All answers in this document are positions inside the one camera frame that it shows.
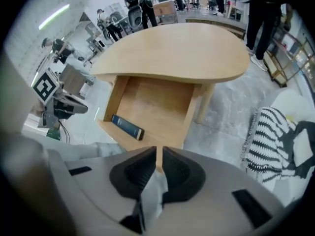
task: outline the white couch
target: white couch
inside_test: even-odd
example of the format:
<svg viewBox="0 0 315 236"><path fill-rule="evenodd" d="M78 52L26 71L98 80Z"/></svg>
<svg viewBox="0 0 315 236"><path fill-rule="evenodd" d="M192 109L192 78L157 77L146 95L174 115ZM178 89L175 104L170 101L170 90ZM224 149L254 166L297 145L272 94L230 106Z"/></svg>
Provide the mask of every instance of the white couch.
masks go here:
<svg viewBox="0 0 315 236"><path fill-rule="evenodd" d="M315 122L315 108L312 102L300 96L295 90L280 89L263 99L258 107L273 107L295 122L302 120ZM307 178L290 177L276 180L267 188L274 193L284 206L299 199L305 192L315 167L311 167Z"/></svg>

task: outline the ceiling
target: ceiling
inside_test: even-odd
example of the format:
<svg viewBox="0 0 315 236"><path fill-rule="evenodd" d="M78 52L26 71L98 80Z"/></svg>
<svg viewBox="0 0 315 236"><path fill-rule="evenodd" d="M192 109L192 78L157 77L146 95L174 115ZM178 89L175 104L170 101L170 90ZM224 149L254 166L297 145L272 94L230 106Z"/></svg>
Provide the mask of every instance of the ceiling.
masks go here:
<svg viewBox="0 0 315 236"><path fill-rule="evenodd" d="M30 85L50 49L42 49L45 37L62 38L74 31L89 0L29 0L12 26L4 49L16 69ZM66 4L70 7L42 30L38 26Z"/></svg>

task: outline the black cap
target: black cap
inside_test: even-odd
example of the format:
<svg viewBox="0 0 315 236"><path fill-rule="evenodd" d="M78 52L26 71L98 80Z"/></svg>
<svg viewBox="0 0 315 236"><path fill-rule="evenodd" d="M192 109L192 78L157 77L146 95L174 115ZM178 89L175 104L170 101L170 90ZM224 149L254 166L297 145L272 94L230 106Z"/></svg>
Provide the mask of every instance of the black cap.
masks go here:
<svg viewBox="0 0 315 236"><path fill-rule="evenodd" d="M47 39L48 37L44 38L43 42L41 43L41 48L45 47Z"/></svg>

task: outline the person wearing cap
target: person wearing cap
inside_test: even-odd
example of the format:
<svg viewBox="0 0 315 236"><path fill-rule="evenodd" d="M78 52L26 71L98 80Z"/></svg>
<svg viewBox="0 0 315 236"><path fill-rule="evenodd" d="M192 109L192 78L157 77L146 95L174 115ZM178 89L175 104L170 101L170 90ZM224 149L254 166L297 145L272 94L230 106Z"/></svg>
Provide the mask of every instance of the person wearing cap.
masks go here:
<svg viewBox="0 0 315 236"><path fill-rule="evenodd" d="M71 65L74 69L86 77L89 82L92 83L95 80L95 76L92 76L87 72L83 62L77 59L79 54L67 42L64 42L58 38L54 41L49 38L44 38L41 47L44 48L49 46L52 46L54 58L58 58L63 64L67 63Z"/></svg>
<svg viewBox="0 0 315 236"><path fill-rule="evenodd" d="M108 33L113 37L115 42L118 41L115 33L117 34L119 39L123 38L122 34L120 33L119 28L117 26L113 25L112 22L108 18L106 18L104 11L102 9L97 10L97 20L98 21L102 20L102 24L108 30Z"/></svg>

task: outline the gray pants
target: gray pants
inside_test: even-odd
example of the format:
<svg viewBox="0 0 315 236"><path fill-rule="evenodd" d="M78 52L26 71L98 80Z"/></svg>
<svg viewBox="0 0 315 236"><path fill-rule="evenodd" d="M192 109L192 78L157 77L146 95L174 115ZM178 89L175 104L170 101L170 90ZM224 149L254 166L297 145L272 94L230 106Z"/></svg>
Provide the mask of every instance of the gray pants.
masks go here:
<svg viewBox="0 0 315 236"><path fill-rule="evenodd" d="M83 66L83 62L76 59L73 54L70 54L65 62L69 65L72 65L75 70L79 71L89 81L91 82L94 81L95 76L90 75L88 71L86 70L86 68Z"/></svg>

